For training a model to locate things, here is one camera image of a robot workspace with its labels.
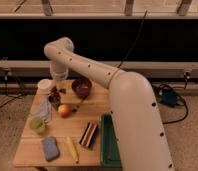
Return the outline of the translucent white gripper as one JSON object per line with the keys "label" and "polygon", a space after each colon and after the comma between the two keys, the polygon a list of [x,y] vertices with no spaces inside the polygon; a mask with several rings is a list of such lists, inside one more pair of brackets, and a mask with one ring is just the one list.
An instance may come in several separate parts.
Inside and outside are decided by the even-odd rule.
{"label": "translucent white gripper", "polygon": [[65,65],[51,63],[50,74],[55,82],[56,88],[60,90],[63,88],[63,81],[68,77],[69,69]]}

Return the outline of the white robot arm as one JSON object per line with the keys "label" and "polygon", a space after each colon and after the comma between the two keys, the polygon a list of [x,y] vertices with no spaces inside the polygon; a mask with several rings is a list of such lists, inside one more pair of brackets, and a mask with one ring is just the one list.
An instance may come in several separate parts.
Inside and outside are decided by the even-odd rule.
{"label": "white robot arm", "polygon": [[108,90],[112,121],[123,171],[175,171],[160,111],[150,82],[137,72],[82,57],[73,42],[60,38],[44,53]]}

